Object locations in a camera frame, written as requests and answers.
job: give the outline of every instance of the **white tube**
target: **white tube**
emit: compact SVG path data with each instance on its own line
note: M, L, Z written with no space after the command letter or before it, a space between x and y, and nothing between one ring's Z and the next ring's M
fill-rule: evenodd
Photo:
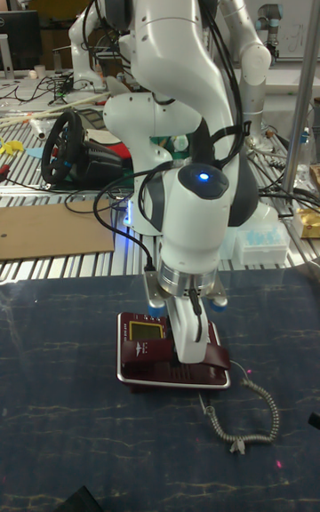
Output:
M76 107L77 105L83 105L87 103L91 103L92 101L100 100L102 97L108 97L109 92L100 93L99 95L93 95L91 97L87 97L85 100L73 101L72 103L68 103L63 106L63 110L68 109L70 107ZM33 113L31 115L23 115L21 117L14 117L12 119L8 119L4 117L0 119L0 128L9 127L11 124L23 123L24 121L29 121L30 119L43 119L47 116L53 116L53 114L57 113L57 108L48 109L48 111L41 111L39 113Z

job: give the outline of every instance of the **plastic container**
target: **plastic container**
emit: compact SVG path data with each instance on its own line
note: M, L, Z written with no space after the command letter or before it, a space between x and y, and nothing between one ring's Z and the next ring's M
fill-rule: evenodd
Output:
M235 250L237 230L238 228L227 228L227 233L222 246L219 249L219 256L221 260L232 260Z
M310 165L316 162L316 144L312 129L305 128L300 137L300 152L296 181L310 180Z
M241 265L284 263L289 243L284 224L257 224L237 232L235 254Z

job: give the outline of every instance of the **steering wheel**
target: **steering wheel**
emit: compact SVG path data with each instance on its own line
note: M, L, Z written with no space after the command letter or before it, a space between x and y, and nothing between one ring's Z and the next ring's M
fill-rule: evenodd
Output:
M83 137L84 130L77 113L65 111L58 117L41 159L41 173L45 182L56 184L68 176L80 155Z

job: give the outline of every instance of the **metal pole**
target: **metal pole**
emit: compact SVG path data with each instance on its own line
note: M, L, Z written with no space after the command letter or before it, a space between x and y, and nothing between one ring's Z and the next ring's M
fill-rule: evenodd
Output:
M286 192L292 192L293 190L293 183L299 160L300 136L307 119L308 104L312 93L319 45L320 0L313 0L308 24L305 53L302 62L297 102L294 110L292 136L288 148L288 157L284 170L284 180L282 183L282 188Z

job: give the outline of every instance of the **workbench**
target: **workbench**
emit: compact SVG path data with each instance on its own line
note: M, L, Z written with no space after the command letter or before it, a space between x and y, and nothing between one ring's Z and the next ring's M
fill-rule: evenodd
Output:
M132 394L116 379L116 315L146 312L141 276L1 286L0 509L53 512L85 485L108 512L317 512L320 267L221 273L222 346L275 399L273 445L231 454L197 392ZM240 388L204 394L229 433L266 433Z
M18 76L20 80L21 93L24 99L32 96L38 80L27 79L25 76ZM297 66L292 66L292 71L288 71L287 66L280 65L268 74L268 92L270 98L266 99L267 113L272 108L276 110L278 115L285 116L286 124L290 122L290 116L293 111L293 96L286 96L276 93L284 93L284 91L296 92L299 82L299 70ZM0 79L0 86L6 84L5 80ZM314 93L320 91L320 81L316 77L314 82ZM48 102L52 99L52 94L48 93L41 97L39 100L34 100L29 104L18 102L13 103L10 100L10 105L0 107L0 114L7 115L8 109L11 111L41 111L46 110ZM57 110L62 110L62 106L58 106ZM4 140L20 140L25 148L40 148L44 145L42 141L37 139L31 131L29 124L17 124L7 129L0 130ZM270 143L275 148L276 152L285 156L285 150L282 144L274 137ZM279 175L279 171L270 169L268 167L268 158L259 156L257 163L271 175L275 180ZM11 165L11 178L22 184L27 184L32 188L45 188L44 182L40 172L40 161L26 153L19 153L12 160L11 157L1 156L0 166L3 164ZM263 176L259 171L253 167L253 172L257 179L259 186L267 186L268 179ZM93 198L93 192L84 192L83 198ZM22 188L14 186L11 182L3 182L0 184L0 206L13 206L13 205L43 205L43 204L58 204L64 201L64 196L53 195L52 193L39 193L29 188ZM113 222L118 228L125 231L127 234L137 236L135 232L129 228L124 227L125 212L113 212ZM237 271L237 270L256 270L262 269L283 269L300 265L301 263L316 260L320 257L320 240L300 240L295 230L291 226L291 222L286 222L286 227L290 233L291 243L287 255L287 259L283 264L255 264L255 265L241 265L236 257L232 260L221 260L219 264L219 271ZM142 243L147 246L155 265L158 262L158 237L140 237ZM132 242L126 240L123 236L115 235L114 237L115 251L112 253L89 253L79 254L77 256L69 255L58 258L44 258L35 260L10 260L4 261L0 264L0 280L3 282L19 281L19 280L37 280L43 278L78 278L86 276L118 276L118 275L138 275L143 272L144 267L144 254L139 246L134 245Z

